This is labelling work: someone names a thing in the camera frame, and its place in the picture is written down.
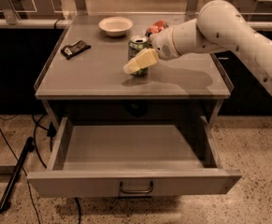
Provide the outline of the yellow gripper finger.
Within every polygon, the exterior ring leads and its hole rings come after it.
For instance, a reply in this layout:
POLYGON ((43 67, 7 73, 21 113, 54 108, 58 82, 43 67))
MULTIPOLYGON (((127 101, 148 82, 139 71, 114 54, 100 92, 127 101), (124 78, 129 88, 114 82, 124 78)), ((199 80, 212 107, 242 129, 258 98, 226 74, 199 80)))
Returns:
POLYGON ((156 64, 158 59, 159 56, 155 49, 143 49, 123 67, 123 71, 126 74, 134 74, 156 64))

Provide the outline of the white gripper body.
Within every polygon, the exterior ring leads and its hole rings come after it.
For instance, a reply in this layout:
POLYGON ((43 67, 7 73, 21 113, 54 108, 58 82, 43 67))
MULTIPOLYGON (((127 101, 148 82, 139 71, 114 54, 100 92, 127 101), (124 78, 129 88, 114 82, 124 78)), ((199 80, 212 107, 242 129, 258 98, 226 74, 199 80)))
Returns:
POLYGON ((163 29, 161 32, 150 36, 152 47, 156 50, 161 60, 169 61, 177 59, 177 53, 173 41, 173 28, 163 29))

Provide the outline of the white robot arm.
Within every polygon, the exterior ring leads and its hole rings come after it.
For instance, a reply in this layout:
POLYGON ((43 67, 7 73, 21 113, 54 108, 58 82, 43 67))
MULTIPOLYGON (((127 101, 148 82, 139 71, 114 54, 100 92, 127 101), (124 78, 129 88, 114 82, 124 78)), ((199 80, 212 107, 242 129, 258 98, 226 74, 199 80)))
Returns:
MULTIPOLYGON (((272 41, 253 30, 226 1, 205 4, 195 19, 152 35, 151 44, 163 60, 229 50, 272 95, 272 41)), ((240 132, 246 145, 237 153, 244 162, 239 189, 229 201, 195 199, 178 224, 272 224, 272 121, 256 121, 249 128, 261 134, 240 132)))

